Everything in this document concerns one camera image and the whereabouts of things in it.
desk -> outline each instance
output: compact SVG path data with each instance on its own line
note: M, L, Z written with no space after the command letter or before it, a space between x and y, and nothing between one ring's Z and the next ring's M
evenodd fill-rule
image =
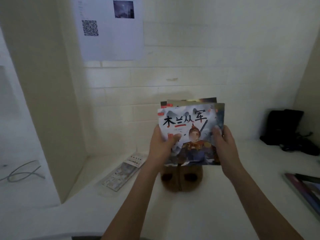
M244 167L280 213L303 238L319 239L320 222L282 178L284 172L320 177L319 157L283 152L258 140L238 141L237 146ZM136 175L113 197L98 195L93 185L127 156L89 159L71 192L73 197L58 207L7 214L0 224L1 238L101 235L125 200ZM189 193L167 192L158 175L141 236L258 239L220 166L204 166L201 185Z

person's left arm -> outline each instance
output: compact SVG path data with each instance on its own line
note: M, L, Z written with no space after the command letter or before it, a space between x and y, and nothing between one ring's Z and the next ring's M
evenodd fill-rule
M170 156L172 146L180 139L176 134L164 142L157 125L150 142L150 152L130 193L111 221L101 240L139 239L153 185L158 172Z

brown plush toy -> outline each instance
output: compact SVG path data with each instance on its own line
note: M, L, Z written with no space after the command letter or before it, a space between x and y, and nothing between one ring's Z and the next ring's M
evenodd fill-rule
M163 186L172 192L189 192L198 187L203 177L201 165L164 166L160 171Z

black cable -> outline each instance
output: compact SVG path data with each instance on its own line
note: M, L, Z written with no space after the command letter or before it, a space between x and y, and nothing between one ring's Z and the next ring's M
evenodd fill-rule
M24 165L27 165L27 164L29 164L29 163L33 163L33 162L35 162L35 161L37 161L37 160L33 160L33 161L30 161L30 162L27 162L27 163L25 163L25 164L17 167L17 168L16 168L15 170L13 170L7 177L1 178L0 181L6 179L9 183L16 183L16 182L19 182L19 181L21 181L21 180L26 179L27 177L29 177L29 176L31 176L31 175L36 175L36 176L38 176L38 177L40 177L40 178L42 178L42 179L45 179L45 178L46 178L45 176L42 176L41 174L36 173L36 171L37 171L39 168L41 168L41 166L37 167L37 168L36 168L35 170L33 170L32 172L16 172L19 168L23 167ZM10 180L10 177L13 177L13 176L18 175L18 174L25 174L25 173L28 174L26 177L20 178L20 179L18 179L18 180Z

white brick wall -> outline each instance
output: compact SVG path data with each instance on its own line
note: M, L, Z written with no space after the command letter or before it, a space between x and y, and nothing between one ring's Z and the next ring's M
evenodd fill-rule
M145 150L159 102L216 96L235 137L253 139L294 102L320 0L143 0L145 56L85 63L75 82L92 155Z

